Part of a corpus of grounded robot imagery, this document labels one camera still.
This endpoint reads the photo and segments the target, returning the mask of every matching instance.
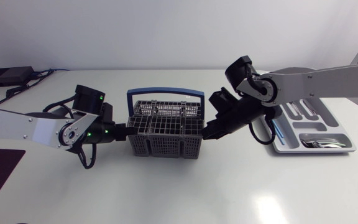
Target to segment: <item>black device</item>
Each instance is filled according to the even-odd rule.
[[[25,85],[33,73],[31,66],[0,68],[0,86]]]

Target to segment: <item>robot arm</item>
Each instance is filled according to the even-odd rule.
[[[0,110],[0,138],[34,141],[75,153],[89,169],[96,159],[97,144],[125,141],[128,134],[135,134],[133,128],[112,120],[112,106],[103,103],[104,93],[81,85],[77,85],[75,92],[73,97],[47,106],[42,113],[20,114]],[[69,101],[74,101],[73,108],[64,105]],[[57,106],[57,110],[48,112]],[[89,165],[86,164],[83,144],[92,144]]]
[[[256,73],[252,61],[244,56],[225,71],[237,100],[225,88],[212,94],[209,101],[217,109],[216,119],[203,129],[203,139],[219,139],[263,115],[280,116],[278,105],[313,97],[358,97],[358,65],[322,70],[285,68],[263,75]]]

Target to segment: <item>silver metal bracket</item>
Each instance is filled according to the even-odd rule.
[[[30,140],[67,150],[98,117],[96,114],[77,112],[85,115],[78,119],[52,119],[36,118],[26,114],[0,110],[0,139]],[[70,139],[71,130],[73,130],[74,137]],[[67,142],[68,144],[62,144],[59,140],[61,132],[65,137],[63,138],[64,143],[66,140],[70,140],[70,142]]]
[[[80,119],[76,120],[74,123],[70,123],[69,120],[66,120],[67,125],[64,125],[62,130],[59,133],[60,143],[64,146],[71,146],[84,134],[86,129],[92,124],[92,122],[98,117],[96,114],[85,113],[82,111],[74,110],[79,113],[85,114]]]
[[[276,106],[304,98],[358,97],[358,64],[305,73],[272,72],[258,78],[274,83],[274,86],[270,82],[265,83],[264,87],[268,90],[266,95],[259,96],[259,92],[253,89],[246,79],[240,83],[237,90],[259,99],[264,106]],[[277,88],[276,96],[269,92],[269,89],[273,88]]]
[[[267,90],[267,93],[265,95],[259,93],[257,90],[253,89],[247,79],[245,78],[240,85],[237,86],[237,90],[247,93],[250,96],[255,97],[256,99],[259,99],[260,101],[271,101],[274,97],[274,86],[271,84],[271,81],[268,80],[261,80],[260,77],[255,77],[255,84],[259,87],[265,88]]]

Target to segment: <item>blue basket handle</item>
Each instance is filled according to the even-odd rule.
[[[201,119],[204,119],[204,93],[202,91],[189,90],[185,88],[169,88],[169,87],[150,87],[150,88],[137,88],[127,91],[127,100],[128,100],[128,112],[129,116],[134,115],[134,103],[132,96],[139,94],[148,94],[148,93],[174,93],[187,96],[196,96],[200,98],[201,103]]]

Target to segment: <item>black cable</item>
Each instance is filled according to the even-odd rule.
[[[74,119],[73,112],[71,112],[71,109],[69,109],[68,106],[66,106],[66,105],[59,105],[59,106],[61,106],[62,108],[65,108],[67,110],[67,113],[70,115],[70,118]]]
[[[256,83],[252,77],[252,69],[249,64],[246,64],[246,77],[247,77],[247,81],[248,81],[249,85],[253,89],[257,90],[259,93],[261,93],[263,95],[265,95],[267,93],[267,90],[265,88],[259,87],[258,85],[256,85]]]
[[[274,139],[275,139],[275,137],[276,137],[276,130],[274,129],[274,125],[273,125],[273,121],[272,121],[272,120],[267,120],[267,119],[265,118],[265,121],[266,121],[266,123],[267,123],[267,126],[270,128],[270,130],[271,130],[271,132],[272,132],[272,138],[271,138],[269,141],[262,141],[262,140],[260,140],[260,139],[256,136],[256,134],[255,134],[255,132],[254,132],[254,127],[252,127],[252,123],[249,123],[248,125],[249,125],[249,131],[251,131],[252,136],[255,138],[255,140],[256,140],[257,142],[259,142],[259,143],[261,143],[261,144],[264,144],[264,145],[269,145],[269,144],[271,144],[271,143],[274,142]]]
[[[78,95],[75,94],[74,96],[72,96],[72,97],[70,97],[70,98],[67,98],[67,99],[65,99],[65,100],[61,100],[61,101],[56,102],[56,103],[51,103],[51,104],[49,104],[48,106],[46,106],[46,107],[42,110],[42,112],[48,112],[48,110],[50,110],[50,109],[52,109],[52,108],[54,108],[54,107],[56,107],[56,106],[61,106],[61,105],[64,105],[65,103],[68,103],[68,102],[70,102],[70,101],[73,101],[73,100],[75,100],[75,98],[76,98],[77,96],[78,96]]]
[[[47,77],[49,77],[52,73],[54,72],[54,70],[51,70],[51,71],[48,71],[48,73],[46,75],[42,75],[38,81],[36,81],[35,83],[31,84],[31,85],[28,85],[25,89],[21,90],[21,91],[18,91],[16,93],[12,93],[10,94],[9,96],[5,97],[4,99],[0,100],[0,104],[11,99],[12,97],[16,96],[16,95],[19,95],[21,94],[22,92],[32,88],[33,86],[36,86],[38,85],[40,82],[42,82],[44,79],[46,79]]]
[[[80,158],[80,161],[85,169],[92,168],[96,161],[96,144],[92,144],[92,157],[91,157],[91,162],[89,165],[86,165],[86,156],[85,156],[84,150],[82,148],[81,148],[81,151],[78,153],[78,157]]]

